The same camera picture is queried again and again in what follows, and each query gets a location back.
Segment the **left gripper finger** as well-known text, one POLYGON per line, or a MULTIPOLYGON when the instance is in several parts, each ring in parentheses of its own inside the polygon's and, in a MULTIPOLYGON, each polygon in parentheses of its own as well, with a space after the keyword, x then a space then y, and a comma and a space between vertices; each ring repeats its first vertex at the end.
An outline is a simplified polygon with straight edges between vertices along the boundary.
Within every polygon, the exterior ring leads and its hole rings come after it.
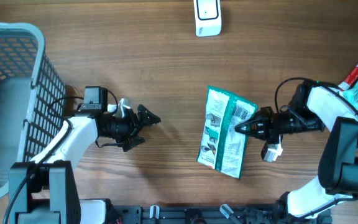
POLYGON ((122 140, 122 149, 124 152, 127 152, 127 151, 131 150, 132 148, 135 148, 136 146, 138 146, 144 142, 145 142, 145 139, 140 136, 124 138, 122 140))
POLYGON ((153 114, 144 105, 139 105, 137 110, 137 115, 141 126, 152 126, 161 122, 160 117, 153 114))

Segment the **green 3M glove packet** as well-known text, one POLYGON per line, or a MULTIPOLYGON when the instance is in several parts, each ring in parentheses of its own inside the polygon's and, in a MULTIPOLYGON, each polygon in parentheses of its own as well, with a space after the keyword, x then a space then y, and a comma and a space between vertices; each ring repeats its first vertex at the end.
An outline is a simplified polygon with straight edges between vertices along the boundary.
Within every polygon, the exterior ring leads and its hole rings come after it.
POLYGON ((253 118, 258 105, 227 90, 208 86, 205 121, 196 161, 240 179, 248 136, 235 127, 253 118))

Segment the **red snack packet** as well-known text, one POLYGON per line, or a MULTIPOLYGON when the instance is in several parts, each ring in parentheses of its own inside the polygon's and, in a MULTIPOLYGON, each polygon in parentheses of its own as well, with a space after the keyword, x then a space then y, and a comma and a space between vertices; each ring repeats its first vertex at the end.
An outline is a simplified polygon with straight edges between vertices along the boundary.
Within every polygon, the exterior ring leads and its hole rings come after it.
POLYGON ((349 90, 358 81, 358 63, 338 87, 342 91, 349 90))

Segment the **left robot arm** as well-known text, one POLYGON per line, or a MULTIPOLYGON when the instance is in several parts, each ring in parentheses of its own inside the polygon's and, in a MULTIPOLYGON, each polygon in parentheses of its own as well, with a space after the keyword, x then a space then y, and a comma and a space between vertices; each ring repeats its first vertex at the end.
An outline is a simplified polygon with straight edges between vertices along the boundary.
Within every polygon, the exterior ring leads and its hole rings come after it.
POLYGON ((79 198, 73 171, 98 138, 110 138, 112 146, 127 152, 144 143, 142 128, 161 119, 144 105, 133 110, 125 99, 110 105, 109 94, 107 88, 87 86, 71 117, 59 116, 48 105, 47 113, 62 119, 63 126, 41 153, 12 165, 4 223, 122 223, 109 199, 79 198))

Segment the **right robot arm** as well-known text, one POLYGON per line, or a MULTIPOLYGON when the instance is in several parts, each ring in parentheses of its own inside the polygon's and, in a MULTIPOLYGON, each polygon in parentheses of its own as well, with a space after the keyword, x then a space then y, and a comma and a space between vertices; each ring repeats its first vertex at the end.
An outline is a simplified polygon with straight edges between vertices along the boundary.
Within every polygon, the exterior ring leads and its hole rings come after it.
POLYGON ((267 162, 279 154, 284 135, 328 129, 318 175, 274 204, 246 207, 245 223, 328 223, 332 207, 358 201, 358 109, 333 83, 299 80, 289 104, 261 108, 234 129, 263 140, 261 156, 267 162))

